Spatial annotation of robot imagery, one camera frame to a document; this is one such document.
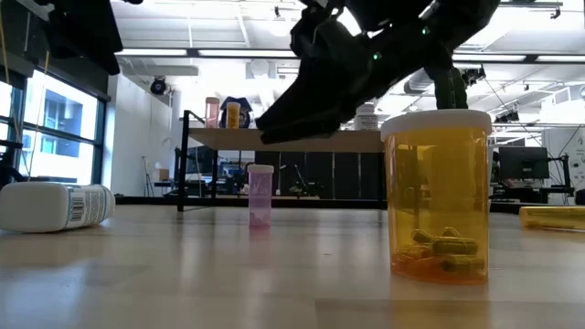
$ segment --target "fluorescent light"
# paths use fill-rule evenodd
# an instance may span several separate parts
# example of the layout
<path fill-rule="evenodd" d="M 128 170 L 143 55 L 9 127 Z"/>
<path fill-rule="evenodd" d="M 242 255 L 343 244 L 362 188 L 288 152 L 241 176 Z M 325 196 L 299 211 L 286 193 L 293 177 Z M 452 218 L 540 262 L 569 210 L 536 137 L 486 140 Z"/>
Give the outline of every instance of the fluorescent light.
<path fill-rule="evenodd" d="M 278 74 L 299 74 L 298 68 L 277 68 L 276 72 Z"/>
<path fill-rule="evenodd" d="M 585 62 L 585 56 L 538 56 L 537 62 Z"/>
<path fill-rule="evenodd" d="M 201 49 L 201 57 L 297 58 L 290 50 Z"/>
<path fill-rule="evenodd" d="M 185 49 L 124 49 L 117 56 L 186 56 Z"/>
<path fill-rule="evenodd" d="M 362 28 L 359 27 L 359 24 L 357 23 L 356 19 L 354 18 L 353 15 L 351 15 L 347 8 L 346 10 L 344 10 L 344 13 L 337 18 L 337 22 L 343 24 L 344 27 L 347 28 L 349 33 L 351 33 L 351 35 L 354 37 L 362 33 Z"/>
<path fill-rule="evenodd" d="M 521 62 L 527 57 L 524 55 L 491 55 L 487 54 L 454 54 L 454 61 L 476 61 L 476 62 Z"/>

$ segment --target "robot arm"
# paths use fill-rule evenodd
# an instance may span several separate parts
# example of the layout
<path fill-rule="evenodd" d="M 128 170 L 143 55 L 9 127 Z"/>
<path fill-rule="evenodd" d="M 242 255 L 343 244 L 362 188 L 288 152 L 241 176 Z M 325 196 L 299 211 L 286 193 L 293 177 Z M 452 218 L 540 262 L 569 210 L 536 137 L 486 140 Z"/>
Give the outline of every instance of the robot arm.
<path fill-rule="evenodd" d="M 301 58 L 292 86 L 257 120 L 265 143 L 330 136 L 356 108 L 414 71 L 450 71 L 452 53 L 489 23 L 499 0 L 335 0 L 307 8 L 291 31 Z M 349 10 L 364 32 L 337 21 Z"/>

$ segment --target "ceiling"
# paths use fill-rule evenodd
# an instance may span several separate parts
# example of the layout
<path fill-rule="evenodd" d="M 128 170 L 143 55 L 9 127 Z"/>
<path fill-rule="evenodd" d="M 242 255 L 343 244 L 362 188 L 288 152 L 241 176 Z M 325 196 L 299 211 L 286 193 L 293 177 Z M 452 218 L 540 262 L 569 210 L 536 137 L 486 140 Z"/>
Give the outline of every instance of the ceiling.
<path fill-rule="evenodd" d="M 557 19 L 550 18 L 554 7 L 500 8 L 490 26 L 465 43 L 462 49 L 585 53 L 583 2 L 568 0 L 562 4 L 561 16 Z M 276 17 L 275 6 L 279 7 L 281 17 Z M 126 48 L 286 49 L 290 44 L 289 30 L 303 9 L 298 1 L 278 0 L 145 0 L 138 6 L 112 1 L 112 7 Z M 145 80 L 153 75 L 155 68 L 175 67 L 173 74 L 167 75 L 174 76 L 169 79 L 176 89 L 192 90 L 196 84 L 205 85 L 206 93 L 246 96 L 264 107 L 293 81 L 294 76 L 287 76 L 284 80 L 253 82 L 246 79 L 246 62 L 250 61 L 132 58 L 124 59 L 121 64 L 124 74 L 138 74 Z M 298 67 L 298 62 L 274 61 L 273 65 Z M 501 112 L 505 103 L 517 106 L 529 117 L 546 97 L 565 85 L 585 81 L 585 66 L 576 65 L 491 64 L 485 65 L 485 70 L 489 84 L 481 81 L 471 87 L 469 104 L 473 109 L 493 115 Z M 433 109 L 432 93 L 430 86 L 420 95 L 407 95 L 400 83 L 378 100 L 378 113 L 385 119 L 409 109 Z"/>

